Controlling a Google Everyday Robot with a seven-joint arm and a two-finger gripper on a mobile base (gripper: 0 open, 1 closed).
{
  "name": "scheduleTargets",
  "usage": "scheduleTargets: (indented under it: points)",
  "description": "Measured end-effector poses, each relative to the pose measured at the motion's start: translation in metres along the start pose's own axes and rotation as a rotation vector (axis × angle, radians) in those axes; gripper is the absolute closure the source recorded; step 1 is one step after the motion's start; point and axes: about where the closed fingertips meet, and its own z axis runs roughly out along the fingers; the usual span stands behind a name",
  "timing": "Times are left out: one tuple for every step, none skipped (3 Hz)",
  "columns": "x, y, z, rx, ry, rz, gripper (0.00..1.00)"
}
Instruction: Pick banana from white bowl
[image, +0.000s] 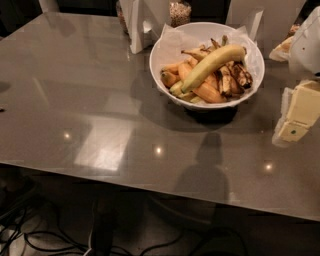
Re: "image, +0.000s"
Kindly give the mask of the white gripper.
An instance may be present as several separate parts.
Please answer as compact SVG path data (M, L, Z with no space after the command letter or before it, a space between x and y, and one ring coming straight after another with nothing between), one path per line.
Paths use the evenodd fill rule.
M295 76L320 76L320 7L316 7L296 31L277 45L269 58L289 62ZM294 89L282 94L281 117L272 143L288 147L302 139L320 118L320 83L302 80Z

